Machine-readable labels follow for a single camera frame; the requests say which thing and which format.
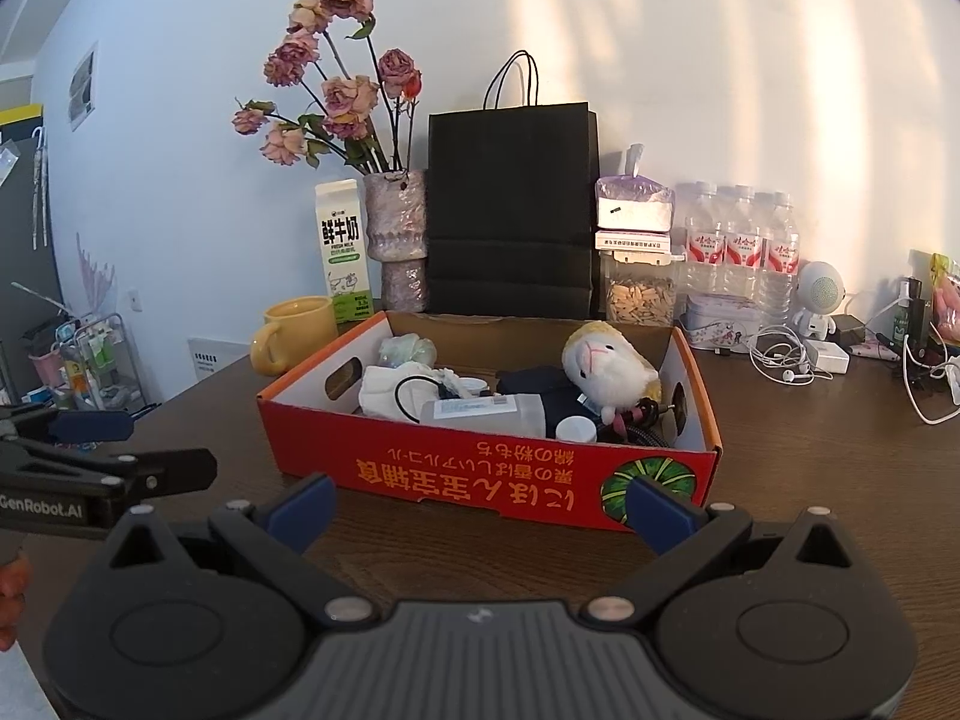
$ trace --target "wall socket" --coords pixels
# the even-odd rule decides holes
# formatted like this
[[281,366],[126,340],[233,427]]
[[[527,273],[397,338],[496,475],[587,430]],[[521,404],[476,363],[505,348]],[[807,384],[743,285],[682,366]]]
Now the wall socket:
[[193,370],[197,372],[197,381],[203,381],[250,352],[246,343],[213,341],[212,338],[188,338],[186,346],[193,360]]

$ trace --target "blue gripper pad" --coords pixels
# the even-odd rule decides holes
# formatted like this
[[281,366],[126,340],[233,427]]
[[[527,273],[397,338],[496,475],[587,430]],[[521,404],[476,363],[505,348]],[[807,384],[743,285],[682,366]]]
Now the blue gripper pad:
[[707,524],[699,506],[637,476],[627,486],[627,525],[658,555],[673,549]]
[[256,522],[281,544],[302,555],[333,521],[336,500],[333,480],[314,473],[289,488],[280,501],[257,507]]
[[133,435],[133,418],[126,412],[60,412],[47,433],[59,443],[124,442]]

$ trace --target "wooden table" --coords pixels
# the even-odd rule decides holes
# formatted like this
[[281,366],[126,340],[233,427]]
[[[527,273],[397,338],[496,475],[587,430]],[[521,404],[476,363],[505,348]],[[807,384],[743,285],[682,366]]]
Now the wooden table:
[[[885,576],[920,643],[898,717],[960,716],[960,419],[920,423],[880,362],[854,359],[847,376],[803,388],[767,382],[743,358],[699,353],[698,362],[725,447],[710,499],[767,520],[792,519],[811,504],[834,509]],[[241,360],[138,423],[124,448],[206,446],[220,460],[210,490],[157,503],[167,517],[200,518],[229,499],[266,501],[282,490],[254,403],[267,381]],[[922,405],[947,410],[948,400]],[[37,571],[21,640],[42,678],[43,631],[96,545],[29,536],[26,547]],[[386,604],[523,596],[579,604],[651,559],[624,533],[348,490],[308,556]]]

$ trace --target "white plush toy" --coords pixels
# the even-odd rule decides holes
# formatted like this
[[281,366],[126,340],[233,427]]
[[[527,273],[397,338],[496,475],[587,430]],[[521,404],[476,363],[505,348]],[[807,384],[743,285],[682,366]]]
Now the white plush toy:
[[606,322],[588,322],[566,340],[563,370],[600,407],[605,425],[643,397],[661,399],[656,368]]

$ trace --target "red cardboard box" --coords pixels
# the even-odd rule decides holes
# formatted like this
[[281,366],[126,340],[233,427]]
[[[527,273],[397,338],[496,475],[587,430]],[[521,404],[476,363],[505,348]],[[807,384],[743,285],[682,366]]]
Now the red cardboard box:
[[664,400],[677,407],[671,449],[518,439],[359,413],[360,376],[376,364],[384,338],[430,338],[438,367],[493,384],[498,370],[560,365],[566,339],[581,324],[381,312],[258,395],[277,467],[295,476],[323,471],[337,485],[365,493],[605,530],[625,530],[624,490],[632,476],[651,476],[702,504],[720,461],[720,436],[696,362],[676,328],[618,326],[659,366]]

